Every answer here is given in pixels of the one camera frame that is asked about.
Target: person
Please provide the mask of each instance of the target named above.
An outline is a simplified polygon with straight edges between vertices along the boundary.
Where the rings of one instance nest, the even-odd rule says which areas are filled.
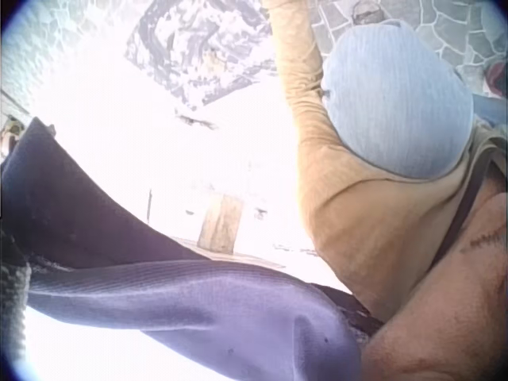
[[[323,65],[305,0],[264,7],[302,221],[386,322],[365,379],[479,379],[506,347],[506,137],[402,21],[351,28]]]

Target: shoulder strap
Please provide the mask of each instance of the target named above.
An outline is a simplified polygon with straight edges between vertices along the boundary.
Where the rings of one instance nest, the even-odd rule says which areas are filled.
[[[448,232],[437,250],[431,268],[445,256],[446,252],[448,252],[456,241],[464,221],[468,217],[469,212],[471,212],[471,208],[482,186],[489,166],[492,163],[496,164],[501,173],[506,177],[506,138],[497,133],[492,133],[483,127],[479,128],[479,131],[477,131],[475,135],[471,147],[472,167],[469,168],[469,176],[468,179],[466,179],[468,184],[452,224],[448,228]]]

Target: purple cloth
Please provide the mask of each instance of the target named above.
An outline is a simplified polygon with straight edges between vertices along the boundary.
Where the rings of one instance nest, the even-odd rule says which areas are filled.
[[[140,329],[232,379],[360,379],[352,331],[316,287],[208,260],[155,232],[102,192],[37,119],[4,164],[2,230],[29,258],[32,308]]]

